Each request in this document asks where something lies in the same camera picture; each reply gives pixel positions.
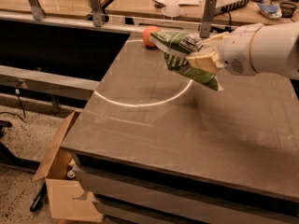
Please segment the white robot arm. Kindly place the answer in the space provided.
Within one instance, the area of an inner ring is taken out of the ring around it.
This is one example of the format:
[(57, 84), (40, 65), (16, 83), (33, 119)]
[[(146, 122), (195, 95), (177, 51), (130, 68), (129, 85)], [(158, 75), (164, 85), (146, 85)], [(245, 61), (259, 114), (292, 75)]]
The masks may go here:
[(225, 68), (235, 76), (271, 73), (299, 79), (299, 23), (255, 23), (215, 35), (189, 54), (189, 64), (208, 72)]

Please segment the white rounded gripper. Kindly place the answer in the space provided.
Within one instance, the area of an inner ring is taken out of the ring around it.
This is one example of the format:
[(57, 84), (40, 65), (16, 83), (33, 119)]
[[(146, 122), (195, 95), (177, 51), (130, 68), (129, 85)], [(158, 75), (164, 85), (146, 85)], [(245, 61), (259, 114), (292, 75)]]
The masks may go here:
[(263, 27), (262, 23), (244, 25), (231, 33), (212, 35), (203, 41), (205, 46), (186, 57), (191, 67), (218, 73), (222, 68), (235, 76), (255, 76), (258, 72), (250, 61), (253, 37)]

